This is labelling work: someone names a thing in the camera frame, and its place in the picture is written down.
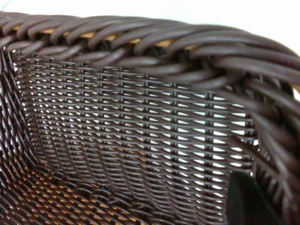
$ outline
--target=white background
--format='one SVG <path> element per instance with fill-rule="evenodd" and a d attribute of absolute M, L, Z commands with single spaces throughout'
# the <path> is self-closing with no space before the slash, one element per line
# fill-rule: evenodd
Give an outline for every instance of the white background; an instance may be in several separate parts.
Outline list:
<path fill-rule="evenodd" d="M 130 15 L 233 26 L 272 38 L 300 55 L 299 0 L 0 0 L 28 14 Z"/>

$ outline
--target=dark brown synthetic rattan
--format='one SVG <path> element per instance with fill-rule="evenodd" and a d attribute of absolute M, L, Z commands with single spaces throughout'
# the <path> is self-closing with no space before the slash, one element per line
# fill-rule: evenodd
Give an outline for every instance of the dark brown synthetic rattan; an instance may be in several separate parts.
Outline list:
<path fill-rule="evenodd" d="M 252 171 L 300 223 L 288 48 L 148 18 L 1 12 L 0 25 L 1 224 L 226 224 L 230 171 Z"/>

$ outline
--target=braided rim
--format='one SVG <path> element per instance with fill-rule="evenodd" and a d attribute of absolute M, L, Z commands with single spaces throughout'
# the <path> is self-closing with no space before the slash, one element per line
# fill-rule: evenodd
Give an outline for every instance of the braided rim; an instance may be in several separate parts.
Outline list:
<path fill-rule="evenodd" d="M 287 47 L 231 27 L 141 17 L 0 12 L 0 26 L 0 47 L 5 51 L 89 62 L 97 68 L 130 68 L 194 90 L 213 90 L 243 105 L 270 160 L 232 132 L 227 142 L 243 149 L 265 171 L 256 177 L 258 182 L 267 176 L 277 181 L 273 202 L 284 193 L 284 220 L 300 223 L 300 104 L 286 87 L 300 85 L 300 58 Z M 251 98 L 249 91 L 268 101 Z"/>

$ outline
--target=wicker weave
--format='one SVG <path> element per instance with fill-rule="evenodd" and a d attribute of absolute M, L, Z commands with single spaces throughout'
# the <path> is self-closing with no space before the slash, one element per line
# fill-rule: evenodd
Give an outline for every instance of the wicker weave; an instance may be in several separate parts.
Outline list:
<path fill-rule="evenodd" d="M 0 13 L 2 224 L 227 224 L 231 171 L 300 224 L 300 59 L 245 31 Z"/>

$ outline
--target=brown wicker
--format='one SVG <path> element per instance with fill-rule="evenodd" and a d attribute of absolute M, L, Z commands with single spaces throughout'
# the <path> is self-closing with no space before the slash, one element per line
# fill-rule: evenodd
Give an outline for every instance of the brown wicker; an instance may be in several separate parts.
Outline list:
<path fill-rule="evenodd" d="M 1 224 L 227 224 L 231 171 L 300 224 L 300 58 L 216 25 L 0 13 Z"/>

